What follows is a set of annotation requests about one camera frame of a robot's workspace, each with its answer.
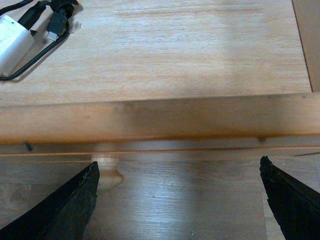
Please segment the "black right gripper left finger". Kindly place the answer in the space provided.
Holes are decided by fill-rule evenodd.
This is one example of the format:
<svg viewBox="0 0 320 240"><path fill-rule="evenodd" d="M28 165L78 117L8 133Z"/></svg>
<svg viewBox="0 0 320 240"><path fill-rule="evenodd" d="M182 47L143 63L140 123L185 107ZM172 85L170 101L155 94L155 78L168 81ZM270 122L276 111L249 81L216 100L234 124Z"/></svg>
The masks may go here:
<svg viewBox="0 0 320 240"><path fill-rule="evenodd" d="M0 230L2 240L81 240L96 208L96 161Z"/></svg>

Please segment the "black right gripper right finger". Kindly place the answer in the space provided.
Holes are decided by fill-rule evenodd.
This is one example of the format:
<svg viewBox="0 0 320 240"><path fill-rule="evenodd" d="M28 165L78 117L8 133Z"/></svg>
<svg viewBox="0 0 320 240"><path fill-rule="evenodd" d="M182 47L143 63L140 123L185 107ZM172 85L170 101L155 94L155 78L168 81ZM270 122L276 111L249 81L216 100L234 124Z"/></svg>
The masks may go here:
<svg viewBox="0 0 320 240"><path fill-rule="evenodd" d="M273 165L260 159L260 176L267 202L286 240L320 238L320 193Z"/></svg>

